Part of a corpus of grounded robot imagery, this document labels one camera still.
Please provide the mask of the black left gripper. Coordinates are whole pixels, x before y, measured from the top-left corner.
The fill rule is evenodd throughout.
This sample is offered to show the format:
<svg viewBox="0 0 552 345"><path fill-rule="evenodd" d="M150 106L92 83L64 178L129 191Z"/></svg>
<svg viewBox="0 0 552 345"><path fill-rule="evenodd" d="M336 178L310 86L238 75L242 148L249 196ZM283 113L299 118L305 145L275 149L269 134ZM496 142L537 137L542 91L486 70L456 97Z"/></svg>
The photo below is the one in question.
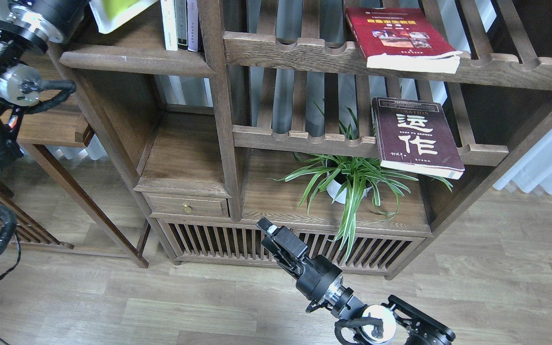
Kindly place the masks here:
<svg viewBox="0 0 552 345"><path fill-rule="evenodd" d="M45 42L66 44L88 4L88 0L9 0L9 19Z"/></svg>

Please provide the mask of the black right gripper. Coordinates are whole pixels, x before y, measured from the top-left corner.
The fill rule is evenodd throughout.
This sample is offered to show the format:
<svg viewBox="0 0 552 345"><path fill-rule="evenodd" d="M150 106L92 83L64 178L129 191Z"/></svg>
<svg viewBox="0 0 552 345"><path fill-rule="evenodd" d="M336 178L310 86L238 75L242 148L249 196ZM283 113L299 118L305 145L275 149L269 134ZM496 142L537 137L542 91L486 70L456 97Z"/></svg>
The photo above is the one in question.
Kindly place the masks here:
<svg viewBox="0 0 552 345"><path fill-rule="evenodd" d="M296 279L296 288L310 301L306 312L335 307L344 293L342 270L323 255L309 258L308 246L287 227L279 228L267 218L256 226L265 234L261 244Z"/></svg>

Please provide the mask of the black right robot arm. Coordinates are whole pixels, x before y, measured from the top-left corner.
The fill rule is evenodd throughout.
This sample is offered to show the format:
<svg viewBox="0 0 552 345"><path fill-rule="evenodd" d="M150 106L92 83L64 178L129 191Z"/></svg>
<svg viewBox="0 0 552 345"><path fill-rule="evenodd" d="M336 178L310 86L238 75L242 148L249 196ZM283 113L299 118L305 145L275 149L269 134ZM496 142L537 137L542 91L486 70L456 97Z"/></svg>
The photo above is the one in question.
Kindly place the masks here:
<svg viewBox="0 0 552 345"><path fill-rule="evenodd" d="M290 229L267 218L257 227L265 234L261 244L309 300L306 312L325 308L336 318L334 334L342 345L389 345L398 326L408 332L408 345L450 345L456 338L451 328L397 296L390 295L388 303L363 303L344 286L342 270L323 255L310 258L308 246Z"/></svg>

